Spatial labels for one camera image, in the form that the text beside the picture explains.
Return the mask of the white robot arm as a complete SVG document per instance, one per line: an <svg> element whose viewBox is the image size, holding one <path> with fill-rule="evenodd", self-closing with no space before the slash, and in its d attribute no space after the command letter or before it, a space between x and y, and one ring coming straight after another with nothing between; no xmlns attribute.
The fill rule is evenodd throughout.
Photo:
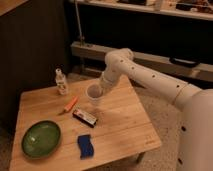
<svg viewBox="0 0 213 171"><path fill-rule="evenodd" d="M107 92L124 74L174 105L183 114L176 171L213 171L213 89L138 65L133 58L128 48L108 52L101 87Z"/></svg>

